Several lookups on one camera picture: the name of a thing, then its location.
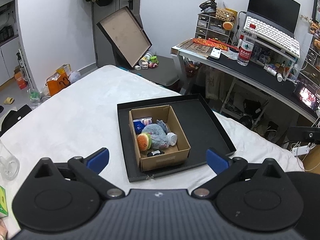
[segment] small monitor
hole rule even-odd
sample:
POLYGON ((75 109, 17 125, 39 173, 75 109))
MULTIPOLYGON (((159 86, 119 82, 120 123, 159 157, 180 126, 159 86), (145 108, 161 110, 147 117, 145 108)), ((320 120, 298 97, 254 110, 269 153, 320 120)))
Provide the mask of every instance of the small monitor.
POLYGON ((248 12, 257 14, 294 33, 300 4, 294 0, 249 0, 248 12))
POLYGON ((293 94, 304 103, 306 106, 311 108, 312 111, 316 111, 320 104, 320 99, 315 94, 310 92, 302 83, 298 83, 293 94))

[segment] small drawer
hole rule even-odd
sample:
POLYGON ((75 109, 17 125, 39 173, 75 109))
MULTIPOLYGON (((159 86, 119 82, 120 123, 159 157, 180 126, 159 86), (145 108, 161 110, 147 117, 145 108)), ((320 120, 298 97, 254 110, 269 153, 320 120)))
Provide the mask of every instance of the small drawer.
POLYGON ((317 54, 312 49, 309 49, 308 55, 310 55, 313 58, 316 58, 316 56, 317 56, 317 54))
POLYGON ((220 27, 220 25, 214 23, 209 23, 209 29, 223 34, 229 33, 229 31, 225 30, 223 27, 220 27))
POLYGON ((202 27, 202 28, 207 28, 208 27, 208 22, 204 22, 204 21, 198 21, 198 26, 202 27))
POLYGON ((209 22, 209 15, 205 15, 205 14, 199 14, 198 16, 198 20, 204 21, 204 22, 209 22))
POLYGON ((207 35, 207 29, 204 29, 204 28, 201 28, 201 27, 197 27, 196 33, 207 35))
POLYGON ((311 57, 311 55, 307 54, 306 61, 308 61, 311 65, 313 65, 315 62, 315 59, 311 57))
POLYGON ((205 35, 196 33, 195 38, 201 38, 205 40, 205 35))
POLYGON ((223 35, 222 33, 217 33, 217 32, 210 31, 210 30, 208 30, 208 32, 207 32, 207 39, 208 38, 211 38, 211 39, 217 40, 217 41, 222 41, 224 43, 227 43, 227 41, 228 41, 228 36, 223 35))

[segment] cardboard box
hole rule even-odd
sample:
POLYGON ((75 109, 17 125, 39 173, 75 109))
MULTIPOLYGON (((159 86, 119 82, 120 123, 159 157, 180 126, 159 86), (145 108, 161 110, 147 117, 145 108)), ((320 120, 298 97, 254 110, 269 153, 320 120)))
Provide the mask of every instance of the cardboard box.
POLYGON ((24 89, 24 88, 27 86, 27 83, 26 83, 25 80, 23 79, 19 67, 17 67, 17 68, 14 70, 14 78, 15 78, 15 80, 17 81, 18 86, 19 86, 20 89, 24 89))
POLYGON ((5 199, 5 190, 0 186, 0 218, 8 216, 7 201, 5 199))
POLYGON ((129 126, 134 143, 137 165, 141 167, 142 171, 177 165, 183 163, 188 158, 191 147, 171 106, 132 109, 129 111, 129 126), (177 144, 175 146, 169 146, 167 149, 162 149, 164 154, 158 156, 147 157, 147 153, 152 150, 140 152, 132 120, 144 117, 152 117, 154 123, 156 120, 163 120, 169 129, 178 136, 177 144))

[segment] plastic bottle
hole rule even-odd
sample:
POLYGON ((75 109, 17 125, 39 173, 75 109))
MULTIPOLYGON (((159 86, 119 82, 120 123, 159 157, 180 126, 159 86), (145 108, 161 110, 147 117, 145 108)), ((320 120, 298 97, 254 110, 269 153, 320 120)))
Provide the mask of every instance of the plastic bottle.
POLYGON ((268 67, 267 65, 265 65, 263 68, 264 68, 269 74, 273 75, 274 77, 276 76, 277 72, 276 72, 274 69, 268 67))
POLYGON ((0 173, 3 179, 13 180, 20 168, 18 159, 0 141, 0 173))
POLYGON ((238 41, 238 49, 239 49, 240 46, 241 46, 242 40, 243 40, 243 35, 241 34, 241 35, 240 35, 240 39, 239 39, 239 41, 238 41))
POLYGON ((148 51, 142 59, 139 60, 139 65, 142 67, 142 62, 147 62, 149 63, 151 57, 153 57, 155 54, 153 54, 151 51, 148 51))
POLYGON ((256 34, 254 33, 256 26, 250 24, 248 31, 244 32, 244 38, 241 43, 240 51, 238 54, 237 62, 242 66, 247 66, 253 50, 254 42, 256 40, 256 34))

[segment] green box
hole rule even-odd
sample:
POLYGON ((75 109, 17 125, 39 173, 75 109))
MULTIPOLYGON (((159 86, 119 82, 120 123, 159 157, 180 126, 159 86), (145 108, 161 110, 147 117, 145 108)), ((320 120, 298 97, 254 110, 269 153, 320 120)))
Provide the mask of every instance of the green box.
POLYGON ((5 199, 5 190, 0 186, 0 218, 8 216, 7 200, 5 199))

